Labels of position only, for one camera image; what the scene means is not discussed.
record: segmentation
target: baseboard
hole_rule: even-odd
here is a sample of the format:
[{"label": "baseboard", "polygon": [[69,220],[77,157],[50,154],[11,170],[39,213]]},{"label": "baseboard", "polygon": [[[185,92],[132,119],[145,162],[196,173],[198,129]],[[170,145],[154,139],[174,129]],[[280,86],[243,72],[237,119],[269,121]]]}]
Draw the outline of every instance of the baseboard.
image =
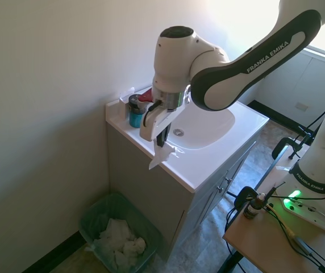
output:
[{"label": "baseboard", "polygon": [[22,273],[49,273],[85,243],[78,231]]},{"label": "baseboard", "polygon": [[275,121],[276,123],[290,129],[291,131],[300,134],[301,136],[304,136],[304,133],[299,129],[299,126],[301,128],[305,128],[303,125],[284,116],[283,114],[280,114],[279,112],[271,109],[270,107],[267,107],[266,105],[263,105],[255,100],[250,102],[247,106],[267,116],[268,118]]}]

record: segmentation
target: crumpled tissue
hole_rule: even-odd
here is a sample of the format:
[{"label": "crumpled tissue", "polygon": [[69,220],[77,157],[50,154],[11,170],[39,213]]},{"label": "crumpled tissue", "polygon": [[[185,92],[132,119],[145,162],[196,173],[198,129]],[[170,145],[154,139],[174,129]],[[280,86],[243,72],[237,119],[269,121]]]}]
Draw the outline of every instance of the crumpled tissue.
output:
[{"label": "crumpled tissue", "polygon": [[107,229],[94,240],[108,262],[121,273],[128,273],[136,265],[138,255],[145,251],[146,243],[136,238],[126,220],[109,219]]},{"label": "crumpled tissue", "polygon": [[168,142],[165,142],[162,147],[158,146],[156,139],[153,140],[153,148],[155,155],[150,162],[149,169],[154,168],[161,162],[168,161],[170,155],[174,155],[179,158],[178,153],[184,154],[184,151],[182,149],[172,146]]}]

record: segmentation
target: small bottle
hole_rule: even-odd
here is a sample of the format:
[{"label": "small bottle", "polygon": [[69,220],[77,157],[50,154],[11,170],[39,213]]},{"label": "small bottle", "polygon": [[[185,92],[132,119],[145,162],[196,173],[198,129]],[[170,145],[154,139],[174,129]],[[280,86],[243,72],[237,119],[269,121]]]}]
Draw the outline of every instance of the small bottle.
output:
[{"label": "small bottle", "polygon": [[245,207],[243,215],[245,215],[245,217],[248,219],[253,219],[259,213],[260,209],[264,207],[264,201],[264,193],[257,195],[256,198],[252,199]]},{"label": "small bottle", "polygon": [[128,98],[128,105],[130,107],[130,125],[134,128],[140,128],[141,120],[146,112],[146,107],[140,109],[138,107],[138,98],[140,95],[134,94]]}]

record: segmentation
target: green trash bin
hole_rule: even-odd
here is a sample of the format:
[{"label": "green trash bin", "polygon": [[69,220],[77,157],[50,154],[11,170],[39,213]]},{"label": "green trash bin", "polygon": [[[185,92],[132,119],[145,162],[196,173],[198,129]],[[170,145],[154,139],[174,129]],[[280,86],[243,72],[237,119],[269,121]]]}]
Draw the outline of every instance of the green trash bin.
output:
[{"label": "green trash bin", "polygon": [[138,257],[136,266],[130,269],[130,273],[142,272],[159,246],[160,232],[119,193],[112,193],[91,206],[79,222],[79,232],[93,249],[94,255],[112,273],[118,273],[118,271],[104,257],[100,246],[94,244],[94,240],[99,239],[99,234],[107,229],[110,218],[126,220],[136,237],[142,237],[145,240],[145,251]]}]

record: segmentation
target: vanity cabinet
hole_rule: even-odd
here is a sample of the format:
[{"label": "vanity cabinet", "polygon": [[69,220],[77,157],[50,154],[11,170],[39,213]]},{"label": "vanity cabinet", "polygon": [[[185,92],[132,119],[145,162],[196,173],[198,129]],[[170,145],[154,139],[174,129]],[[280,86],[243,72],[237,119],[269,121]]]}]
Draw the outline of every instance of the vanity cabinet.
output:
[{"label": "vanity cabinet", "polygon": [[168,259],[227,193],[259,133],[255,132],[193,193],[160,166],[149,170],[151,158],[108,124],[111,191],[123,194],[159,229],[158,253]]}]

